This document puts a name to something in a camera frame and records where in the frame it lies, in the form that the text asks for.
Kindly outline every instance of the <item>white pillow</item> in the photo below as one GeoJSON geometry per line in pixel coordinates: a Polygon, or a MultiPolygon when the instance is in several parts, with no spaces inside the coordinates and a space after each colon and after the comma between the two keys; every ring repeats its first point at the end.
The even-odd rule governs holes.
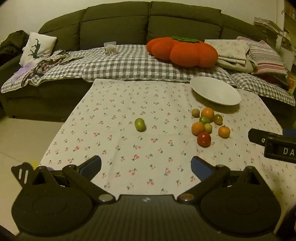
{"type": "Polygon", "coordinates": [[[37,64],[41,60],[49,57],[56,41],[57,37],[31,32],[28,43],[20,58],[20,66],[24,67],[29,62],[37,64]]]}

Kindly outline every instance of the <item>floor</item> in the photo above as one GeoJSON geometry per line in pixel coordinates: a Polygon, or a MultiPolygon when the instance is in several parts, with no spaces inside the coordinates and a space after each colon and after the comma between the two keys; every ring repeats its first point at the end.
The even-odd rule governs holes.
{"type": "Polygon", "coordinates": [[[11,206],[21,190],[10,169],[40,162],[63,123],[0,118],[0,225],[18,233],[11,206]]]}

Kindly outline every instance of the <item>sofa armrest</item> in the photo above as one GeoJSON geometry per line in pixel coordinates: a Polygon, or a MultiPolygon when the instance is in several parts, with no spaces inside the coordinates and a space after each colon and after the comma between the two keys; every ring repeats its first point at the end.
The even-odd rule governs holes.
{"type": "Polygon", "coordinates": [[[0,66],[0,88],[21,66],[19,64],[21,54],[0,66]]]}

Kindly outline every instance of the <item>oval plate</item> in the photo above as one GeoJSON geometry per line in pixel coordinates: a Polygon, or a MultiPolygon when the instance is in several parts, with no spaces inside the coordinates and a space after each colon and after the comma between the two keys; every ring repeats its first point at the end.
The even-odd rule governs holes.
{"type": "Polygon", "coordinates": [[[192,89],[205,99],[222,105],[236,105],[241,96],[235,88],[211,77],[194,77],[190,80],[192,89]]]}

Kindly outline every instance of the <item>sofa back cushion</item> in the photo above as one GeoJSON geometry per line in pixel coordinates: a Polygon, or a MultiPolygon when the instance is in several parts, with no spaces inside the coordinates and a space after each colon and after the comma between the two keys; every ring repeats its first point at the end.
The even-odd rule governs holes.
{"type": "Polygon", "coordinates": [[[242,36],[253,40],[266,41],[265,35],[254,25],[226,14],[221,14],[221,17],[223,29],[220,39],[236,39],[238,36],[242,36]]]}
{"type": "Polygon", "coordinates": [[[148,2],[119,2],[87,8],[80,30],[82,50],[103,47],[104,42],[146,44],[148,2]]]}
{"type": "Polygon", "coordinates": [[[39,34],[57,37],[57,42],[52,52],[58,49],[66,51],[80,50],[79,29],[85,9],[72,12],[45,23],[39,30],[39,34]]]}
{"type": "Polygon", "coordinates": [[[151,2],[147,42],[160,37],[219,39],[221,10],[170,2],[151,2]]]}

